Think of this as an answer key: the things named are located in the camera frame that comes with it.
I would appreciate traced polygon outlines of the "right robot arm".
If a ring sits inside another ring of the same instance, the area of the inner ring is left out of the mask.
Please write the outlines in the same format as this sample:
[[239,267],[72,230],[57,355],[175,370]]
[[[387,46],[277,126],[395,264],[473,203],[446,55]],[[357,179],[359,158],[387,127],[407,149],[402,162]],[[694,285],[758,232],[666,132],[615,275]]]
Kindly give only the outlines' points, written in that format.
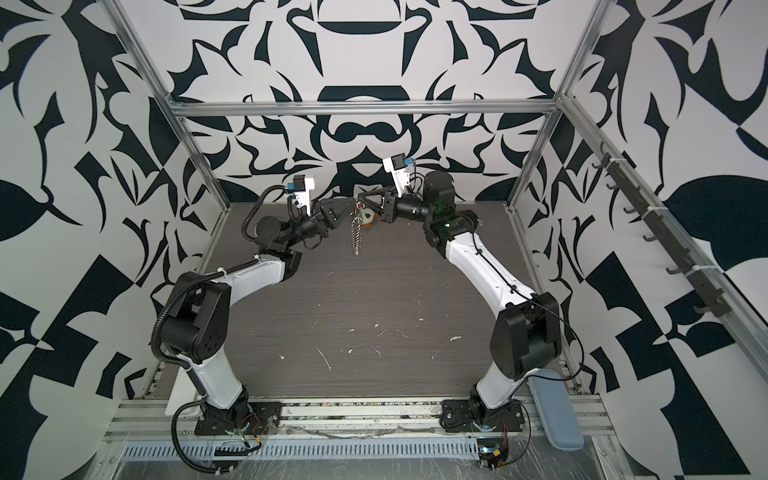
[[471,393],[477,421],[509,404],[527,378],[561,354],[553,296],[536,293],[489,251],[479,235],[478,215],[457,208],[451,175],[428,173],[420,194],[385,187],[359,194],[358,202],[387,223],[400,218],[420,222],[428,244],[464,274],[495,315],[492,363]]

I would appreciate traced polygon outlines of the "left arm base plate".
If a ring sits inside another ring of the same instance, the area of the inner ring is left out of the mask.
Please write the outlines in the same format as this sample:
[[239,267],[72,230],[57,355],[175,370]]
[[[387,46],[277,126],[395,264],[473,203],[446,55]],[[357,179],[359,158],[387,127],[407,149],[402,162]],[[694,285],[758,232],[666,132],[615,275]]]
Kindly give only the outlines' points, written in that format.
[[246,435],[265,434],[280,424],[284,404],[276,401],[239,402],[228,410],[210,405],[203,408],[194,433],[198,436],[217,436],[237,432]]

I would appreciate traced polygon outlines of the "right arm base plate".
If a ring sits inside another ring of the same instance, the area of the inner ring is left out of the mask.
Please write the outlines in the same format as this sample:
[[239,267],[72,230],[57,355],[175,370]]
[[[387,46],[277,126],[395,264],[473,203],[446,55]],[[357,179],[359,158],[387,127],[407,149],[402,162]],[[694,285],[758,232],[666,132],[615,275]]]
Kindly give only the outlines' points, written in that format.
[[526,423],[522,406],[510,401],[497,409],[488,409],[478,397],[441,402],[439,424],[449,433],[521,432]]

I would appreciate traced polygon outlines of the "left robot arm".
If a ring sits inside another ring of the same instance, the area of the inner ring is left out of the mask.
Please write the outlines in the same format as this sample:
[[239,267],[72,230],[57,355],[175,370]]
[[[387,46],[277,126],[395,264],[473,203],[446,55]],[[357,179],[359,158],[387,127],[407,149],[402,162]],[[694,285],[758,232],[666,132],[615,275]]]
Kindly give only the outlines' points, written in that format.
[[290,279],[302,257],[293,246],[328,237],[352,214],[355,201],[339,197],[304,205],[293,198],[286,220],[275,216],[255,220],[260,207],[254,205],[242,225],[245,239],[258,247],[258,253],[235,267],[183,274],[160,311],[149,342],[156,358],[187,374],[202,409],[230,417],[242,416],[247,403],[246,388],[224,351],[230,307]]

